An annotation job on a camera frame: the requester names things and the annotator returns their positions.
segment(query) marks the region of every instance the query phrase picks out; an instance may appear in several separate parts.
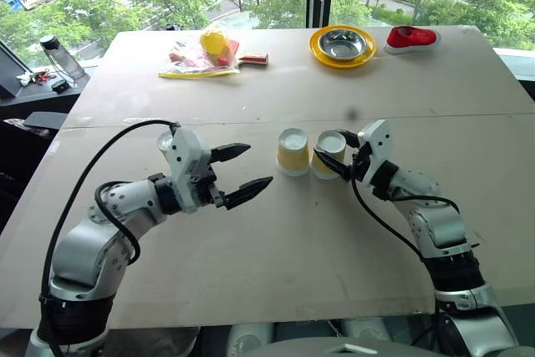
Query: metal bowl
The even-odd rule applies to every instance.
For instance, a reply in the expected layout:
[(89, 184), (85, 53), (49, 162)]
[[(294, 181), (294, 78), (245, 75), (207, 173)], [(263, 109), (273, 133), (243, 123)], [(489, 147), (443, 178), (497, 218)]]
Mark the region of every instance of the metal bowl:
[(359, 33), (350, 29), (335, 28), (319, 37), (318, 47), (331, 59), (353, 60), (363, 54), (368, 45), (366, 39)]

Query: cup rim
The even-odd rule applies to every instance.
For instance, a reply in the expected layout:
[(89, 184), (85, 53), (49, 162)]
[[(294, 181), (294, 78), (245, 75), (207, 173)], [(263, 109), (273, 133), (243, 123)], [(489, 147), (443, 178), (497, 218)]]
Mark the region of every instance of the cup rim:
[[(284, 144), (284, 137), (285, 135), (288, 135), (288, 134), (297, 134), (297, 135), (300, 135), (302, 138), (303, 138), (303, 143), (302, 145), (299, 147), (299, 148), (288, 148), (286, 146), (286, 144)], [(308, 138), (307, 138), (307, 134), (301, 130), (301, 129), (298, 129), (297, 127), (288, 127), (287, 129), (284, 129), (281, 134), (278, 136), (278, 145), (279, 147), (283, 148), (285, 151), (300, 151), (300, 150), (303, 150), (307, 147), (307, 144), (308, 144)]]
[[(326, 136), (336, 137), (338, 140), (340, 140), (340, 147), (337, 148), (336, 150), (326, 150), (326, 149), (324, 149), (320, 145), (320, 141)], [(336, 130), (326, 130), (326, 131), (322, 131), (318, 135), (318, 139), (316, 140), (315, 148), (317, 148), (319, 150), (324, 150), (325, 152), (328, 152), (329, 154), (337, 154), (337, 153), (342, 152), (343, 150), (345, 150), (346, 145), (347, 145), (347, 143), (346, 143), (346, 140), (345, 140), (344, 136), (341, 135), (338, 131), (336, 131)]]

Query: yellow ball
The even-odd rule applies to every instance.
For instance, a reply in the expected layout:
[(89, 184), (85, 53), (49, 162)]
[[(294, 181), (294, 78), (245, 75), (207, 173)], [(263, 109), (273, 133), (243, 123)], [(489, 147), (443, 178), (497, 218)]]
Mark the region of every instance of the yellow ball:
[(224, 54), (230, 47), (227, 37), (221, 31), (205, 31), (201, 34), (201, 46), (209, 54)]

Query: yellow plate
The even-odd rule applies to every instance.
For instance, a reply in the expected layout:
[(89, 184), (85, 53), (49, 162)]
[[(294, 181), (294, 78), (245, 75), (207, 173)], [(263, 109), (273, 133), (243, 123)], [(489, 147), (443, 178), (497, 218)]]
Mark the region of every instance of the yellow plate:
[[(329, 56), (326, 56), (319, 48), (319, 37), (321, 37), (327, 31), (336, 28), (349, 29), (362, 35), (362, 37), (366, 40), (366, 44), (368, 45), (365, 52), (361, 54), (358, 58), (355, 58), (353, 60), (335, 60), (331, 59)], [(369, 35), (362, 29), (351, 27), (349, 25), (329, 25), (327, 27), (319, 29), (310, 37), (310, 40), (308, 41), (308, 46), (310, 47), (310, 52), (312, 52), (312, 54), (317, 60), (319, 60), (323, 64), (326, 64), (330, 67), (335, 67), (337, 69), (352, 69), (353, 67), (358, 67), (364, 63), (369, 62), (371, 58), (374, 57), (375, 52), (377, 52), (377, 44), (375, 43), (371, 35)]]

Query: yellow object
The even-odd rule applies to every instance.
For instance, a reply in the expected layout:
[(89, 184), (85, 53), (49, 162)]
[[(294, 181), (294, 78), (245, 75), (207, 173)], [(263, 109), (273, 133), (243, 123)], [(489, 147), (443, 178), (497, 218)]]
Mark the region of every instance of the yellow object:
[(207, 30), (201, 34), (201, 46), (208, 54), (226, 57), (230, 51), (230, 43), (221, 31)]
[[(323, 150), (333, 156), (340, 162), (344, 162), (345, 155), (345, 138), (338, 131), (328, 130), (324, 131), (318, 136), (315, 148)], [(316, 152), (312, 152), (312, 159), (310, 166), (314, 175), (320, 179), (330, 180), (338, 177), (337, 173), (330, 170), (316, 155)]]
[(278, 137), (277, 165), (288, 176), (301, 176), (308, 170), (308, 139), (300, 129), (286, 129)]
[(236, 74), (239, 70), (202, 71), (199, 73), (158, 73), (161, 79), (201, 79), (203, 77), (217, 77), (218, 75)]
[[(367, 44), (367, 49), (364, 51), (364, 53), (353, 60), (334, 60), (323, 54), (318, 46), (319, 37), (321, 37), (327, 31), (335, 28), (349, 29), (362, 35)], [(351, 27), (349, 25), (329, 25), (328, 27), (319, 29), (310, 37), (308, 46), (310, 47), (310, 51), (314, 57), (319, 62), (337, 69), (352, 69), (353, 67), (358, 67), (364, 63), (368, 63), (374, 57), (375, 52), (377, 52), (377, 44), (371, 35), (360, 28)]]

